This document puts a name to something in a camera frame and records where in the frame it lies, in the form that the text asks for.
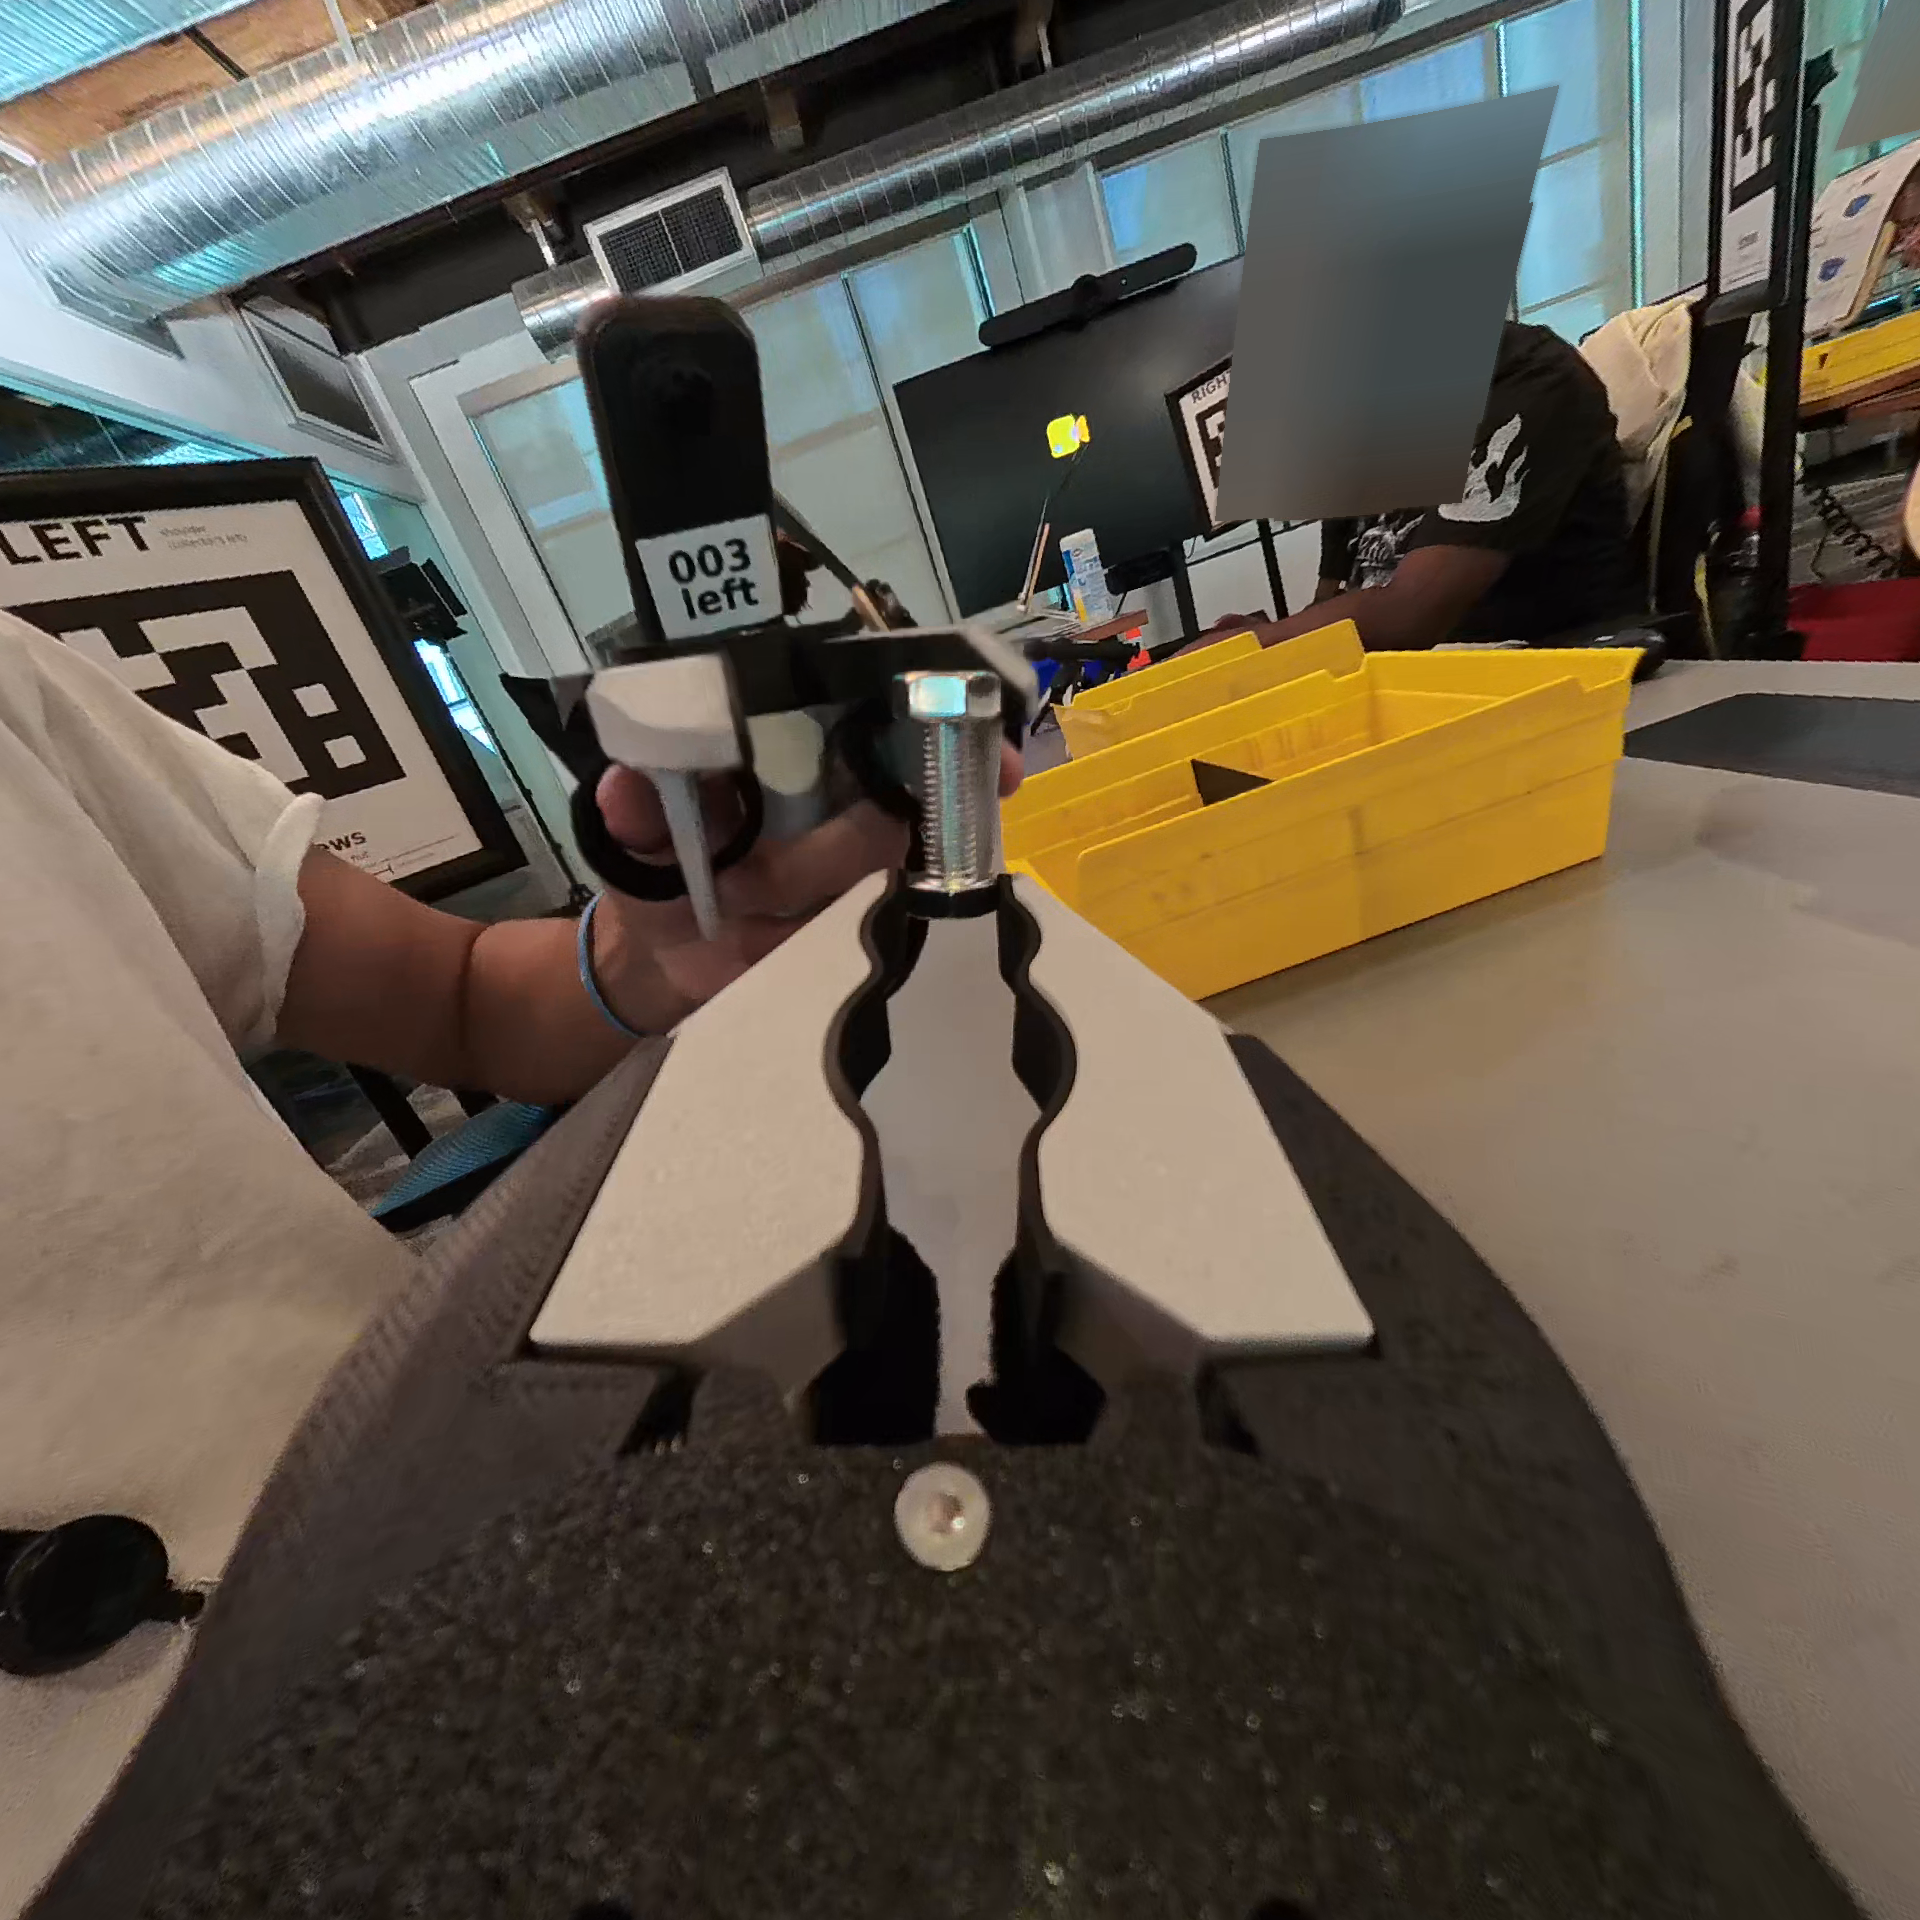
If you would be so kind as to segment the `silver air duct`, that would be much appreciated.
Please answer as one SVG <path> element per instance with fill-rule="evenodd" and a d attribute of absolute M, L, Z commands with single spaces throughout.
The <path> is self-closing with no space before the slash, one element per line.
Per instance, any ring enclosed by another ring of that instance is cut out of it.
<path fill-rule="evenodd" d="M 1095 156 L 1136 156 L 1164 129 L 1290 103 L 1318 83 L 1429 51 L 1538 2 L 1207 2 L 1149 30 L 1051 64 L 979 103 L 934 112 L 744 192 L 755 265 L 854 242 L 1047 179 Z"/>
<path fill-rule="evenodd" d="M 156 325 L 947 11 L 430 2 L 3 179 L 3 236 L 61 303 Z"/>
<path fill-rule="evenodd" d="M 247 2 L 3 2 L 3 103 L 43 90 Z"/>

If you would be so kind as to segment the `grey desk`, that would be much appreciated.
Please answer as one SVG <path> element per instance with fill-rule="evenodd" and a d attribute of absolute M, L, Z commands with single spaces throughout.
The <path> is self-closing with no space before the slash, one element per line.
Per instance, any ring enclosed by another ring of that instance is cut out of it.
<path fill-rule="evenodd" d="M 1716 1915 L 1916 1915 L 1916 797 L 1625 758 L 1608 852 L 1231 1034 L 1376 1322 L 1229 1375 L 1464 1575 Z"/>
<path fill-rule="evenodd" d="M 1635 683 L 1625 730 L 1747 691 L 1916 701 L 1916 676 L 1920 663 L 1679 661 Z"/>

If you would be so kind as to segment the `black video bar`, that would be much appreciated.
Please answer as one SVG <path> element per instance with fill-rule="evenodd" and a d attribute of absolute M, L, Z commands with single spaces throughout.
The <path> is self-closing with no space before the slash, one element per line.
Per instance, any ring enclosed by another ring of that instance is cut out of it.
<path fill-rule="evenodd" d="M 1125 298 L 1161 292 L 1195 268 L 1195 248 L 1179 242 L 1157 252 L 1145 252 L 1131 265 L 1107 268 L 1097 275 L 1076 275 L 1064 289 L 1028 298 L 1014 310 L 992 315 L 977 325 L 979 350 L 1014 350 L 1028 338 L 1057 327 L 1087 327 L 1091 322 L 1112 315 Z"/>

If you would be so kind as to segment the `cream jacket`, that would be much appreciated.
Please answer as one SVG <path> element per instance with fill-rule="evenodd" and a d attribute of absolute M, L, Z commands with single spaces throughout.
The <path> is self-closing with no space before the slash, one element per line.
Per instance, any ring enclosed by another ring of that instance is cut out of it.
<path fill-rule="evenodd" d="M 1652 490 L 1683 416 L 1695 315 L 1704 298 L 1708 285 L 1696 282 L 1669 298 L 1619 310 L 1577 343 L 1581 358 L 1604 387 L 1635 498 Z"/>

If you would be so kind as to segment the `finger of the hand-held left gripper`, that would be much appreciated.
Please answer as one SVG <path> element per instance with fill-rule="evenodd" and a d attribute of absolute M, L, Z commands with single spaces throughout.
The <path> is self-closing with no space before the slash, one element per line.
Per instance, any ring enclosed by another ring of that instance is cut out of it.
<path fill-rule="evenodd" d="M 590 682 L 590 721 L 611 761 L 657 785 L 670 850 L 701 939 L 715 939 L 715 850 L 701 784 L 748 769 L 748 735 L 725 655 L 654 655 Z"/>
<path fill-rule="evenodd" d="M 917 671 L 938 671 L 951 676 L 992 675 L 1001 688 L 1001 716 L 1038 714 L 1038 671 L 1028 661 L 1024 647 L 977 621 L 917 628 Z"/>

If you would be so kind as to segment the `marker poster on stand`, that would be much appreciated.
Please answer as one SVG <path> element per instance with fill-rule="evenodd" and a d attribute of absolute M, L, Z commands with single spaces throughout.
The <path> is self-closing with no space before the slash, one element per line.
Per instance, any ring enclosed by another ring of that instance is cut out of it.
<path fill-rule="evenodd" d="M 1802 2 L 1712 2 L 1708 322 L 1772 310 L 1789 268 Z"/>

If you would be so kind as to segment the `person's left forearm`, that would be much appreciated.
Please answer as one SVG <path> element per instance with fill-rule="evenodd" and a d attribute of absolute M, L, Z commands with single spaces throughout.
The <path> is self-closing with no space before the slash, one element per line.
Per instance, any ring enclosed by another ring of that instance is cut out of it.
<path fill-rule="evenodd" d="M 463 922 L 328 850 L 303 852 L 296 895 L 277 1044 L 532 1105 L 577 1102 L 635 1047 L 594 1004 L 572 923 Z"/>

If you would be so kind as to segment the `silver hex bolt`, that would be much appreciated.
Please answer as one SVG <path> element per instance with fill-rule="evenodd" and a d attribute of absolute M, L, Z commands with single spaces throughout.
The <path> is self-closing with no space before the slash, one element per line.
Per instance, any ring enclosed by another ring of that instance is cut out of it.
<path fill-rule="evenodd" d="M 917 801 L 905 899 L 921 917 L 977 917 L 997 884 L 1001 683 L 989 671 L 909 671 L 891 707 Z"/>

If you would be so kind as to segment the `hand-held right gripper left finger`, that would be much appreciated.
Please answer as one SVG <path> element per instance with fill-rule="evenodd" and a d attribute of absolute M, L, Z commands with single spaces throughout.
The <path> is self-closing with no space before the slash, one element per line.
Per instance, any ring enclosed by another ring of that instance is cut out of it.
<path fill-rule="evenodd" d="M 930 1432 L 934 1285 L 887 1222 L 862 1105 L 898 957 L 898 884 L 865 876 L 672 1029 L 532 1356 L 744 1369 L 814 1432 Z"/>

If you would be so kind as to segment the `person's white shirt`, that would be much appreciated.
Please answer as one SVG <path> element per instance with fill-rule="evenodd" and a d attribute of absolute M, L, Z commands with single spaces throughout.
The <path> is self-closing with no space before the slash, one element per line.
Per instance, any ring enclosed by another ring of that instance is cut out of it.
<path fill-rule="evenodd" d="M 3 1524 L 211 1595 L 412 1259 L 249 1079 L 318 797 L 3 615 Z"/>

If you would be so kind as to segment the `white air vent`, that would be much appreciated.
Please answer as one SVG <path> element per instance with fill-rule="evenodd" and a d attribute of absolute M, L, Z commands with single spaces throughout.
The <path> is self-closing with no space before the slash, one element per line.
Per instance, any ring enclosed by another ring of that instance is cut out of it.
<path fill-rule="evenodd" d="M 618 295 L 681 292 L 759 265 L 725 170 L 701 174 L 647 199 L 583 223 L 599 277 Z"/>

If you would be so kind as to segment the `black studio light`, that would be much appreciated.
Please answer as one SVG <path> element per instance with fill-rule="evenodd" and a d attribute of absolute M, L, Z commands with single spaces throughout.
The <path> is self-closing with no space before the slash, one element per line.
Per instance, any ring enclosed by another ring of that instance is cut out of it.
<path fill-rule="evenodd" d="M 465 635 L 470 610 L 430 556 L 412 559 L 410 549 L 392 549 L 370 568 L 412 641 L 448 648 Z"/>

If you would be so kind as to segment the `framed marker poster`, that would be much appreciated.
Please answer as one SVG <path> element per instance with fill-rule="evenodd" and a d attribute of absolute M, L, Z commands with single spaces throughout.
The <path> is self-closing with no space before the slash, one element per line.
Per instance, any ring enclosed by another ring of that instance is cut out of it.
<path fill-rule="evenodd" d="M 318 463 L 3 475 L 3 610 L 292 792 L 417 899 L 529 868 Z"/>
<path fill-rule="evenodd" d="M 1216 482 L 1225 463 L 1231 358 L 1189 374 L 1179 387 L 1164 390 L 1168 418 L 1194 482 L 1195 512 L 1203 518 L 1199 538 L 1215 538 L 1235 527 L 1222 514 Z"/>

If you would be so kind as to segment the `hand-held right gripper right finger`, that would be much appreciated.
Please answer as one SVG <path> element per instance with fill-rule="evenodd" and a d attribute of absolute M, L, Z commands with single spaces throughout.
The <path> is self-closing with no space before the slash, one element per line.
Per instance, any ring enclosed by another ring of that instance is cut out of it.
<path fill-rule="evenodd" d="M 997 883 L 995 952 L 1035 1122 L 972 1424 L 1091 1432 L 1141 1375 L 1367 1356 L 1376 1322 L 1235 1038 L 1029 876 Z"/>

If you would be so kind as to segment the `large black screen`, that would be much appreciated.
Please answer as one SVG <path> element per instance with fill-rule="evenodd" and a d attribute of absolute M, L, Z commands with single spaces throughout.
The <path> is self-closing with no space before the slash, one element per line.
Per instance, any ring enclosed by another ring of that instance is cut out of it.
<path fill-rule="evenodd" d="M 1091 530 L 1123 584 L 1168 577 L 1199 538 L 1164 390 L 1231 356 L 1243 262 L 1194 268 L 1087 327 L 977 350 L 895 384 L 951 603 L 1057 590 L 1057 538 Z"/>

